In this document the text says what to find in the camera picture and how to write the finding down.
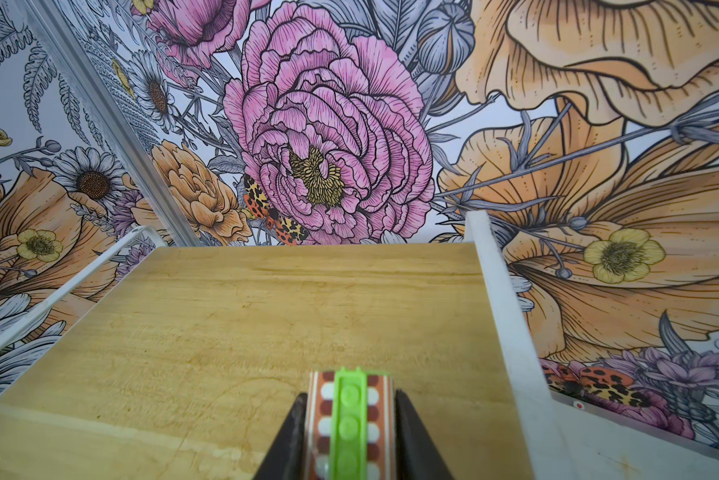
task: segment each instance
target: wooden tabletop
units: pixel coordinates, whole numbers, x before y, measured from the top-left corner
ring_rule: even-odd
[[[531,478],[473,244],[157,249],[0,397],[0,478],[251,478],[341,366],[456,478]]]

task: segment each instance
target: wooden surface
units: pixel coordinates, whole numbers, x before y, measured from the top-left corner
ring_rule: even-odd
[[[340,366],[456,478],[531,478],[472,244],[158,249],[0,397],[0,478],[250,478]]]

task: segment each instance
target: green plastic piece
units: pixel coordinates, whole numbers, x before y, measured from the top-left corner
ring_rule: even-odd
[[[336,372],[330,426],[330,480],[367,478],[367,374]]]

